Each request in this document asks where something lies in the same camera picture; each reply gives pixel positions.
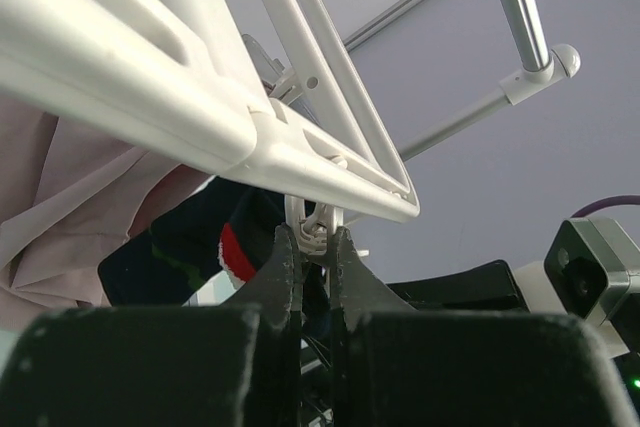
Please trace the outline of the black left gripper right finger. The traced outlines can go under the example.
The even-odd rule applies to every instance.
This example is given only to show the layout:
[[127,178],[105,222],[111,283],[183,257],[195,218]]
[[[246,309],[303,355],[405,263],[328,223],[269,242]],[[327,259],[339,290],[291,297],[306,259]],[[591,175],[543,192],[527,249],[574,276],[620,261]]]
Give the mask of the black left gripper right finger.
[[630,398],[596,331],[567,315],[411,307],[329,243],[338,426],[626,426]]

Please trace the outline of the white plastic clip hanger frame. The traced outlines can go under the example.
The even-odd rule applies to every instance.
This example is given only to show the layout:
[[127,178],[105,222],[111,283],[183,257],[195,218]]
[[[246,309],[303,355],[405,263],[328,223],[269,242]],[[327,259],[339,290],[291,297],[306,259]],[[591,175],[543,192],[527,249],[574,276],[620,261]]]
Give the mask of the white plastic clip hanger frame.
[[303,92],[270,98],[225,0],[1,0],[1,90],[201,171],[396,222],[415,190],[316,0],[264,0]]

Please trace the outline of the white hanger clip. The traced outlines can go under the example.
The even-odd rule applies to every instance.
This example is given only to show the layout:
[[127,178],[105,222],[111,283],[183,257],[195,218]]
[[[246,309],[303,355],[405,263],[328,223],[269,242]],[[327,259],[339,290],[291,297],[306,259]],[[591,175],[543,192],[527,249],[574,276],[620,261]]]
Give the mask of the white hanger clip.
[[344,226],[341,208],[317,202],[310,214],[306,200],[284,196],[285,225],[293,233],[298,250],[306,261],[329,268],[329,241],[338,227]]

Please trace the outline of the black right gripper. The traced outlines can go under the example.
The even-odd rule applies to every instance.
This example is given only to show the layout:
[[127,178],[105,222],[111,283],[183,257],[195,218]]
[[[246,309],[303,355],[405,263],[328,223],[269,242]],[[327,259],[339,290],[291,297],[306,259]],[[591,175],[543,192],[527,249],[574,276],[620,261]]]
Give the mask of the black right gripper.
[[387,286],[420,311],[529,311],[504,260],[494,260],[460,273]]

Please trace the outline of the navy Santa sock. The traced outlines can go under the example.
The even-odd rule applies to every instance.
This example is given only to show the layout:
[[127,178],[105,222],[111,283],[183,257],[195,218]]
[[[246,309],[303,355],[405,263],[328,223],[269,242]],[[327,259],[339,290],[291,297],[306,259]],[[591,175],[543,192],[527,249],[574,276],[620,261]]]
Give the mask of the navy Santa sock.
[[216,177],[106,257],[99,279],[113,306],[183,305],[220,272],[241,288],[284,221],[283,194]]

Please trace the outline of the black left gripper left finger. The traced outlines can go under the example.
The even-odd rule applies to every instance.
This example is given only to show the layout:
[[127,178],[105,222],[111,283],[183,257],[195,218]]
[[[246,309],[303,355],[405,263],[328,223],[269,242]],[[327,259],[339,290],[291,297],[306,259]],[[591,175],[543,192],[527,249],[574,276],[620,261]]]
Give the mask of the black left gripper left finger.
[[1,376],[5,426],[295,426],[302,266],[292,231],[224,303],[54,311]]

